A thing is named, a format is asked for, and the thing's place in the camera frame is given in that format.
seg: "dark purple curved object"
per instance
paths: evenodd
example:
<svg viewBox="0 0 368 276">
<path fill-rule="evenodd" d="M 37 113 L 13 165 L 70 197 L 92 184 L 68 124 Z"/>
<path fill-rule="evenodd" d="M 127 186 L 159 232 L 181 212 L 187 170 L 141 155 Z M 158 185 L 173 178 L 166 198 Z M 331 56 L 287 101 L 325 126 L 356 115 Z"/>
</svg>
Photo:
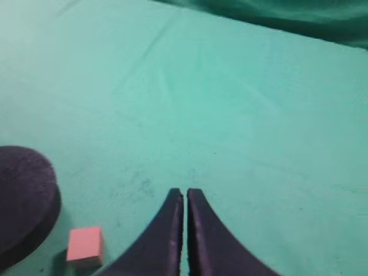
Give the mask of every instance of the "dark purple curved object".
<svg viewBox="0 0 368 276">
<path fill-rule="evenodd" d="M 0 270 L 31 254 L 49 235 L 61 198 L 51 163 L 24 147 L 0 147 Z"/>
<path fill-rule="evenodd" d="M 183 196 L 171 189 L 141 236 L 98 276 L 179 276 Z"/>
<path fill-rule="evenodd" d="M 277 276 L 243 247 L 209 205 L 200 189 L 189 189 L 190 276 Z"/>
</svg>

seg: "pink cube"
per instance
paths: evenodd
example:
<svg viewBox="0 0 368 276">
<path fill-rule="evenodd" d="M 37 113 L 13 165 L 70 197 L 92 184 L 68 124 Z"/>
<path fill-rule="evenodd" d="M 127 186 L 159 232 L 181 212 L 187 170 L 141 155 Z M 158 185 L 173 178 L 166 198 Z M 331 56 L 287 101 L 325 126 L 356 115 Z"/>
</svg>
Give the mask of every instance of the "pink cube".
<svg viewBox="0 0 368 276">
<path fill-rule="evenodd" d="M 101 266 L 104 263 L 104 241 L 101 227 L 73 229 L 70 232 L 67 262 L 76 269 Z"/>
</svg>

